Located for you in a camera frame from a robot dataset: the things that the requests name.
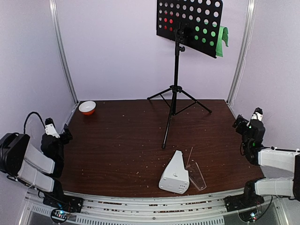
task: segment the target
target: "robotic arm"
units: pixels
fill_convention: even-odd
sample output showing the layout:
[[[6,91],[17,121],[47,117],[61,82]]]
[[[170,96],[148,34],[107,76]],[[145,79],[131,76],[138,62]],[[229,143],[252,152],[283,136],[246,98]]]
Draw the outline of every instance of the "robotic arm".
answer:
[[[276,179],[260,178],[248,181],[244,194],[225,198],[227,211],[241,210],[263,203],[264,195],[292,197],[300,201],[300,150],[285,150],[262,145],[265,127],[263,111],[256,108],[251,120],[239,115],[233,124],[242,136],[241,155],[253,165],[270,166],[294,173],[294,177]]]
[[[51,118],[45,121],[41,151],[30,143],[27,134],[8,133],[0,139],[0,171],[10,180],[43,192],[43,203],[68,212],[80,212],[83,199],[65,195],[61,183],[56,179],[64,167],[64,145],[73,137],[65,125],[58,134]]]

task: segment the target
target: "black mount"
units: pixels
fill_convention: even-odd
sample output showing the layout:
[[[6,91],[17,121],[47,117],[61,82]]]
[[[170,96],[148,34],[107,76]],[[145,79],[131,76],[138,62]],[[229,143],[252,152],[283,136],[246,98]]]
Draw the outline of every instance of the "black mount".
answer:
[[[174,31],[175,33],[175,72],[174,72],[174,85],[171,85],[168,89],[157,93],[149,98],[147,98],[148,100],[155,98],[157,96],[161,96],[162,99],[167,103],[167,105],[170,107],[170,112],[169,112],[169,116],[168,116],[168,121],[167,121],[167,126],[165,129],[165,136],[164,136],[164,141],[163,141],[163,145],[162,148],[165,148],[166,145],[166,141],[167,141],[167,137],[168,137],[168,133],[169,133],[169,128],[170,128],[170,123],[171,123],[171,117],[175,116],[177,114],[179,114],[180,112],[188,109],[189,107],[191,107],[194,104],[198,104],[201,107],[203,107],[204,109],[206,109],[209,113],[212,113],[212,111],[207,108],[206,106],[204,106],[203,104],[201,104],[199,101],[197,101],[193,96],[191,96],[190,94],[186,93],[181,86],[178,86],[178,68],[179,68],[179,54],[180,52],[184,52],[185,51],[185,47],[181,47],[180,46],[180,42],[182,40],[185,39],[185,32],[184,29],[181,28],[181,23],[179,23],[179,28],[176,29]],[[169,103],[166,101],[166,99],[163,97],[163,94],[168,92],[168,91],[172,91],[173,95],[172,95],[172,101],[171,101],[171,105],[169,105]],[[187,107],[179,110],[178,112],[176,112],[176,103],[177,103],[177,93],[183,93],[184,95],[186,95],[187,97],[189,97],[191,100],[193,100],[193,103],[188,105]]]
[[[241,195],[228,196],[224,199],[227,212],[242,210],[264,203],[262,196],[255,192],[255,182],[262,178],[248,181],[244,188],[244,193]]]

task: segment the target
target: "clear plastic container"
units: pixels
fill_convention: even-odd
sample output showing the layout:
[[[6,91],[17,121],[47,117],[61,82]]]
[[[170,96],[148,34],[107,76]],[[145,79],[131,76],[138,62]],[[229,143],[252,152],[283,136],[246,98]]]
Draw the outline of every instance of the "clear plastic container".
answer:
[[[198,191],[202,191],[207,187],[197,163],[188,164],[186,170],[188,170],[190,181]]]

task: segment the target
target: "black perforated board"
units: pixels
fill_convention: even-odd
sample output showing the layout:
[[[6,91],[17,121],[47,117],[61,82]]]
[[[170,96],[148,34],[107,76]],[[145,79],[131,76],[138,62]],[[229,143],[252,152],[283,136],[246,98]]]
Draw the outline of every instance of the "black perforated board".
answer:
[[[222,8],[221,0],[157,0],[157,35],[175,41],[181,22],[181,43],[216,58]]]

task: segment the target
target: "metal frame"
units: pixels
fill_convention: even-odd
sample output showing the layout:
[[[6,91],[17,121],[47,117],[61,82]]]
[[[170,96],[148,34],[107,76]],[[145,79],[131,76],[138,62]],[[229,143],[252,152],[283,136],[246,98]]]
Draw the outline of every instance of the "metal frame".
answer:
[[[58,44],[59,52],[60,52],[61,64],[62,64],[64,73],[65,73],[67,85],[71,92],[74,104],[76,105],[78,103],[78,99],[77,99],[75,89],[74,89],[74,86],[72,83],[70,71],[69,71],[68,64],[67,64],[67,58],[66,58],[64,46],[62,43],[62,38],[61,38],[61,33],[60,33],[60,23],[59,23],[59,18],[58,18],[58,14],[57,14],[57,8],[56,8],[56,0],[49,0],[49,3],[50,3],[51,16],[52,16],[52,20],[53,20],[53,24],[54,24],[54,28],[55,28],[55,33],[56,33],[57,44]]]
[[[223,199],[229,195],[241,193],[243,193],[243,189],[168,198],[119,198],[65,192],[67,195],[84,199],[82,212],[72,213],[68,220],[70,223],[80,225],[143,225],[145,223],[148,225],[169,225],[170,223],[192,225],[201,221],[206,224],[205,221],[222,220],[226,215],[237,213],[237,211],[227,212]],[[265,200],[262,206],[270,203],[270,197],[265,197]],[[273,201],[276,213],[281,225],[289,225],[281,201],[278,198]],[[29,189],[24,202],[19,225],[27,224],[31,212],[49,216],[52,210],[51,207],[43,205],[42,199],[37,196],[37,191],[34,189]]]
[[[247,16],[246,16],[246,23],[245,23],[242,45],[241,45],[241,49],[240,49],[239,60],[238,60],[238,63],[237,63],[236,69],[235,69],[232,86],[231,86],[229,96],[227,99],[227,103],[229,106],[233,105],[234,95],[237,92],[237,88],[239,86],[239,81],[240,81],[240,78],[241,78],[241,75],[243,73],[243,69],[245,66],[245,62],[246,62],[245,57],[247,54],[247,50],[250,46],[252,30],[253,30],[253,25],[254,25],[255,6],[256,6],[256,0],[248,0],[248,11],[247,11]]]

